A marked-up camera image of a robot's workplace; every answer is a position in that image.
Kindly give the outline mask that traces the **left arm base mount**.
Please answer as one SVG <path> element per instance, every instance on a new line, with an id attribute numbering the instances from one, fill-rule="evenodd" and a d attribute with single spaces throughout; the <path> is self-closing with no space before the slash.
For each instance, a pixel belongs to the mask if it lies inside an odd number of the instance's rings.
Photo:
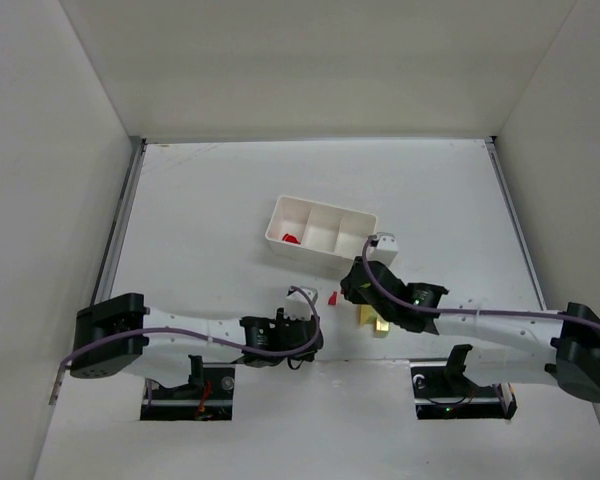
<path id="1" fill-rule="evenodd" d="M 145 381 L 141 421 L 231 421 L 235 391 L 235 366 L 203 363 L 191 357 L 186 382 L 165 387 Z"/>

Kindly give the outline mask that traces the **red arch lego brick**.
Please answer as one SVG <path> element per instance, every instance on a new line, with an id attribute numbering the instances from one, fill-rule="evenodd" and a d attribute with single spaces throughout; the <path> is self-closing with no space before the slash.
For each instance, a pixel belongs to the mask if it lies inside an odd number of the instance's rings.
<path id="1" fill-rule="evenodd" d="M 295 244 L 295 245 L 300 245 L 301 244 L 300 240 L 296 236 L 294 236 L 294 235 L 292 235 L 290 233 L 285 233 L 282 236 L 282 240 L 284 242 L 287 242 L 287 243 L 290 243 L 290 244 Z"/>

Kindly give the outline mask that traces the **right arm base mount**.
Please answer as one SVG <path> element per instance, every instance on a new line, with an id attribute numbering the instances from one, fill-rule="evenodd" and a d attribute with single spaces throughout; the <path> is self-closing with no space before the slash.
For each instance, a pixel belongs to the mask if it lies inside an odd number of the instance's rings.
<path id="1" fill-rule="evenodd" d="M 517 400 L 509 384 L 479 386 L 465 375 L 473 347 L 454 346 L 446 360 L 410 363 L 414 407 L 418 420 L 511 420 Z"/>

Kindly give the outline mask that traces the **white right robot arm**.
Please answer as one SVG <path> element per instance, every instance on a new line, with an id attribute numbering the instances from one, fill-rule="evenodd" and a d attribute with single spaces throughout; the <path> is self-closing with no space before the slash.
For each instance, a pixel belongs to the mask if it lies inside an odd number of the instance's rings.
<path id="1" fill-rule="evenodd" d="M 423 381 L 436 398 L 468 396 L 504 383 L 543 384 L 600 404 L 600 319 L 587 306 L 569 303 L 557 319 L 543 312 L 495 316 L 466 308 L 439 309 L 448 291 L 435 284 L 403 283 L 379 261 L 356 257 L 340 282 L 344 298 L 369 305 L 410 333 L 466 338 L 433 379 Z"/>

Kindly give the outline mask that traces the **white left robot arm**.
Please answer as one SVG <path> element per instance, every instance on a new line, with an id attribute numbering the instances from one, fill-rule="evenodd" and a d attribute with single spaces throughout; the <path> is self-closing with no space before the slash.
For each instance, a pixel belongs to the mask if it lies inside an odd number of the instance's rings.
<path id="1" fill-rule="evenodd" d="M 125 372 L 167 388 L 193 380 L 200 364 L 311 362 L 323 346 L 317 298 L 314 288 L 290 287 L 271 318 L 205 319 L 151 308 L 143 295 L 124 294 L 78 312 L 66 362 L 74 378 Z"/>

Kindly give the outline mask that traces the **yellow long lego plate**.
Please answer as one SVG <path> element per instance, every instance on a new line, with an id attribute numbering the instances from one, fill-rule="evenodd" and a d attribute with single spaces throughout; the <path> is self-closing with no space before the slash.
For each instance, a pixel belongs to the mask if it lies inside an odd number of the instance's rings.
<path id="1" fill-rule="evenodd" d="M 383 338 L 389 334 L 390 324 L 370 305 L 360 305 L 358 324 L 370 326 L 375 337 Z"/>

